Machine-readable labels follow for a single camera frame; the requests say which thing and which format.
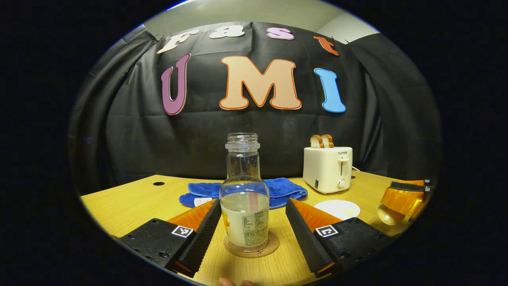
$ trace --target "blue letter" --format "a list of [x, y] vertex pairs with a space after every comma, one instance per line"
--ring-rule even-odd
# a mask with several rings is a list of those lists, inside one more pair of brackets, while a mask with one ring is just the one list
[[346, 106], [342, 103], [342, 101], [340, 101], [339, 89], [337, 87], [337, 83], [335, 82], [337, 75], [334, 72], [325, 69], [314, 69], [314, 73], [321, 78], [321, 83], [323, 84], [323, 89], [325, 90], [323, 108], [329, 112], [346, 111]]

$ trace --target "toast slice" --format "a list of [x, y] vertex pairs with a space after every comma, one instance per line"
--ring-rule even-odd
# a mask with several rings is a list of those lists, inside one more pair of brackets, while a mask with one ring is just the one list
[[310, 138], [310, 147], [311, 148], [324, 148], [323, 139], [319, 135], [313, 135]]
[[332, 142], [332, 136], [329, 134], [321, 135], [321, 138], [323, 140], [323, 145], [325, 145], [325, 148], [333, 148], [333, 142]]

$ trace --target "toaster knob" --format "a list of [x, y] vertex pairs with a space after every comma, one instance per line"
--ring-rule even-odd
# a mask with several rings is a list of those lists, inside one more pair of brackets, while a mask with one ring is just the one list
[[344, 187], [345, 185], [346, 185], [346, 180], [344, 180], [344, 179], [339, 179], [339, 180], [337, 181], [337, 188], [339, 188], [339, 189], [340, 189], [340, 188]]

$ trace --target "white tag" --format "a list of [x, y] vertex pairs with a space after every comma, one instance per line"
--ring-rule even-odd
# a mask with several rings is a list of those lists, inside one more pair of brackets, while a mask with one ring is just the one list
[[212, 200], [212, 198], [210, 198], [210, 197], [197, 197], [194, 199], [194, 206], [197, 207], [197, 206], [202, 205], [202, 204], [209, 202], [211, 200]]

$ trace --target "white toaster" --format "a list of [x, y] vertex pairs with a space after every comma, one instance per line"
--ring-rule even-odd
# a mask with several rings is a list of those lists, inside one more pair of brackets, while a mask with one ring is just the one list
[[353, 167], [353, 148], [303, 149], [303, 181], [321, 193], [349, 189]]

